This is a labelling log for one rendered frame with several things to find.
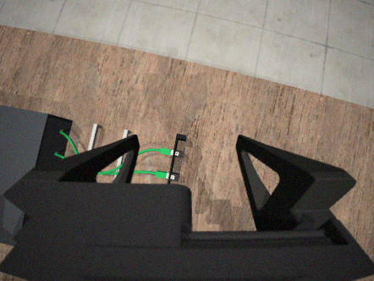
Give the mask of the green cable plug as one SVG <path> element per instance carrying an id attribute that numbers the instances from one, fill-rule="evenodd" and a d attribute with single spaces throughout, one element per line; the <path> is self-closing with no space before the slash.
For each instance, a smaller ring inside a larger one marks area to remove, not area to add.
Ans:
<path id="1" fill-rule="evenodd" d="M 176 179 L 176 174 L 171 174 L 174 176 L 174 179 Z M 163 179 L 168 179 L 169 173 L 168 172 L 163 172 L 163 171 L 156 171 L 156 176 L 158 178 L 163 178 Z"/>
<path id="2" fill-rule="evenodd" d="M 174 156 L 179 157 L 179 156 L 180 156 L 180 152 L 179 152 L 179 151 L 176 151 L 176 152 L 178 152 L 179 155 L 177 156 L 177 155 L 174 154 Z M 173 155 L 173 150 L 165 149 L 165 148 L 161 148 L 161 150 L 160 150 L 160 154 Z"/>

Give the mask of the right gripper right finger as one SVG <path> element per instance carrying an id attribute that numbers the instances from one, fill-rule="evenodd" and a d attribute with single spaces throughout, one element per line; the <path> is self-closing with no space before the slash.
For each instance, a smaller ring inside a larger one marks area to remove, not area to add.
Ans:
<path id="1" fill-rule="evenodd" d="M 295 210 L 329 209 L 356 185 L 343 168 L 238 135 L 236 152 L 256 231 L 275 230 Z M 270 195 L 249 154 L 279 176 Z"/>

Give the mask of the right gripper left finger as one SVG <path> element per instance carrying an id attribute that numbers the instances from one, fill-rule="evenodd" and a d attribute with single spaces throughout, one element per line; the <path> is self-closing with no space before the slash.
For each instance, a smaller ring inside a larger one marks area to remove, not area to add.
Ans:
<path id="1" fill-rule="evenodd" d="M 131 183 L 139 149 L 138 136 L 131 135 L 105 146 L 34 167 L 21 179 L 56 179 L 60 182 L 97 183 L 97 174 L 127 153 L 113 183 Z"/>

